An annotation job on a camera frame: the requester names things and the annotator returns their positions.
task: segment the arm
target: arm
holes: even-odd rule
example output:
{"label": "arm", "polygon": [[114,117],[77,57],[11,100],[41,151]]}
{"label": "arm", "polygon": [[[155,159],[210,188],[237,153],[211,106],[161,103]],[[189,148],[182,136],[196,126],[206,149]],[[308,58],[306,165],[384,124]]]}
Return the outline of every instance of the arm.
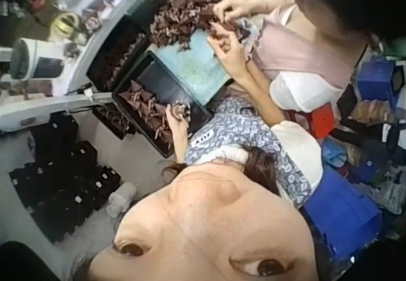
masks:
{"label": "arm", "polygon": [[260,88],[248,72],[244,75],[246,76],[239,79],[241,86],[248,92],[254,108],[258,111],[264,122],[272,127],[284,121],[284,114],[276,106],[269,94]]}
{"label": "arm", "polygon": [[247,62],[247,71],[251,75],[256,84],[264,91],[268,92],[271,81],[267,78],[263,71],[258,68],[253,60]]}
{"label": "arm", "polygon": [[269,14],[277,6],[293,3],[294,0],[250,0],[252,1],[252,15]]}
{"label": "arm", "polygon": [[173,136],[173,148],[176,162],[182,164],[185,162],[185,154],[188,146],[187,136]]}

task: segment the tray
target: tray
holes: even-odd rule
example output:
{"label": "tray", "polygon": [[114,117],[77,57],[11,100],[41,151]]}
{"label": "tray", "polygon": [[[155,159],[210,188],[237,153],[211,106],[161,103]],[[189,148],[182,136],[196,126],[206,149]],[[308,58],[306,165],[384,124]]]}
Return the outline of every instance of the tray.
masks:
{"label": "tray", "polygon": [[159,103],[167,105],[176,100],[190,104],[191,121],[189,133],[197,132],[211,118],[211,113],[204,108],[190,93],[182,83],[170,72],[167,67],[153,54],[147,52],[139,64],[130,71],[128,76],[113,91],[113,100],[119,110],[141,131],[147,140],[164,157],[168,158],[173,154],[173,147],[167,148],[160,138],[155,140],[155,132],[145,124],[132,106],[120,94],[129,89],[131,80],[138,81],[145,90],[156,95]]}
{"label": "tray", "polygon": [[131,128],[128,132],[122,132],[115,125],[113,125],[102,113],[100,113],[97,108],[92,108],[92,113],[102,124],[107,127],[107,129],[109,129],[120,140],[123,140],[127,134],[135,134],[136,132],[134,129],[132,130]]}
{"label": "tray", "polygon": [[[104,58],[108,55],[114,54],[115,50],[125,51],[125,46],[128,45],[129,35],[137,35],[138,33],[145,34],[144,39],[138,43],[131,54],[128,56],[125,64],[121,67],[120,71],[117,73],[111,88],[104,85],[103,75],[110,75],[108,70],[104,69],[105,66]],[[133,19],[129,16],[123,16],[116,27],[111,31],[111,33],[106,38],[105,42],[99,49],[95,59],[91,63],[86,75],[93,82],[96,89],[99,91],[111,91],[113,90],[121,81],[121,79],[126,75],[128,70],[134,65],[137,59],[147,50],[150,46],[150,31],[141,28]]]}

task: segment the white shirt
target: white shirt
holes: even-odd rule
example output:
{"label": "white shirt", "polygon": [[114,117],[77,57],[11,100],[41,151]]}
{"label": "white shirt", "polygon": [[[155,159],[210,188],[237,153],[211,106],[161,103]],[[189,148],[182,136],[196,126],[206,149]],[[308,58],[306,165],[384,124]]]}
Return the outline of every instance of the white shirt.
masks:
{"label": "white shirt", "polygon": [[[289,21],[296,5],[284,13],[281,24]],[[272,81],[269,94],[282,110],[311,112],[328,102],[335,107],[343,89],[331,86],[322,76],[309,72],[280,71]]]}

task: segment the blue mat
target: blue mat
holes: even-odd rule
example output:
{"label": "blue mat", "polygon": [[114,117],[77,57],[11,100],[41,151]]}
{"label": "blue mat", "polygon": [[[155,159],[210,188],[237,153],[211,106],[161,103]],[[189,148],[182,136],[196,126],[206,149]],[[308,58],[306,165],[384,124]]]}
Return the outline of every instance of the blue mat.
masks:
{"label": "blue mat", "polygon": [[230,76],[213,55],[204,31],[195,31],[190,47],[187,51],[180,51],[179,44],[175,44],[158,49],[155,54],[204,106]]}

